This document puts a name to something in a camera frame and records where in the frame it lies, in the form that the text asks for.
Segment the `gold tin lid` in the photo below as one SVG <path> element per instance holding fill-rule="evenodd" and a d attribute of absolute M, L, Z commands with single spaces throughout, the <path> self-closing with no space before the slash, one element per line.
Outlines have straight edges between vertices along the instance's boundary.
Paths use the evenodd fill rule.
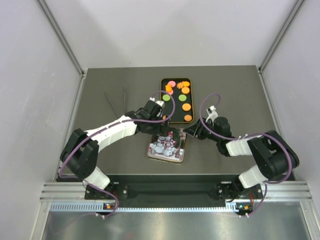
<path fill-rule="evenodd" d="M 187 134 L 182 128 L 170 127 L 166 136 L 153 135 L 148 145 L 147 153 L 155 151 L 162 153 L 164 150 L 184 150 L 186 149 Z"/>

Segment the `metal tongs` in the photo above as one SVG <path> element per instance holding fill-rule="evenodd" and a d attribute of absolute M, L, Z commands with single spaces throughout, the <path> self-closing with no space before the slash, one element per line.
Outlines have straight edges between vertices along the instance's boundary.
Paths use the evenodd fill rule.
<path fill-rule="evenodd" d="M 115 89 L 105 90 L 103 92 L 106 101 L 110 105 L 113 113 L 118 119 L 126 112 L 127 90 L 125 86 L 119 86 Z"/>

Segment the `gold cookie tin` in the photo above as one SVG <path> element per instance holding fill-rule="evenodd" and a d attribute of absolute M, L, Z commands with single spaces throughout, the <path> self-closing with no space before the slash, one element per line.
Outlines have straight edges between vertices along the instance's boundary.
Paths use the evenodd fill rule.
<path fill-rule="evenodd" d="M 185 151 L 183 149 L 178 149 L 176 151 L 164 150 L 161 153 L 150 151 L 147 153 L 147 156 L 158 161 L 181 164 L 184 160 Z"/>

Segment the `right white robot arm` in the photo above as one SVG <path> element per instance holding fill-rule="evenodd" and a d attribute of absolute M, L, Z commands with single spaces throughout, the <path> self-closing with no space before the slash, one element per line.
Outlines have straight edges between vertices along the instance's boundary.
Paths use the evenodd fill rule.
<path fill-rule="evenodd" d="M 226 188 L 217 187 L 221 199 L 231 202 L 245 198 L 253 187 L 281 175 L 285 175 L 283 180 L 286 181 L 292 170 L 299 166 L 298 155 L 277 131 L 234 137 L 227 118 L 218 116 L 214 106 L 206 111 L 206 118 L 201 117 L 183 131 L 198 140 L 214 141 L 218 152 L 225 157 L 252 156 L 255 161 L 253 167 L 237 176 Z"/>

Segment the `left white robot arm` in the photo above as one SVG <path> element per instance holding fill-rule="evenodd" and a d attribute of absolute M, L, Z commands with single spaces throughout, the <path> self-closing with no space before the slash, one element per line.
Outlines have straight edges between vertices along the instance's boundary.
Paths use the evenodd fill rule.
<path fill-rule="evenodd" d="M 74 130 L 60 154 L 60 178 L 76 178 L 96 189 L 102 198 L 114 191 L 110 179 L 97 166 L 99 152 L 113 143 L 138 133 L 164 132 L 170 116 L 163 118 L 165 102 L 151 97 L 144 107 L 129 111 L 117 120 L 92 130 Z"/>

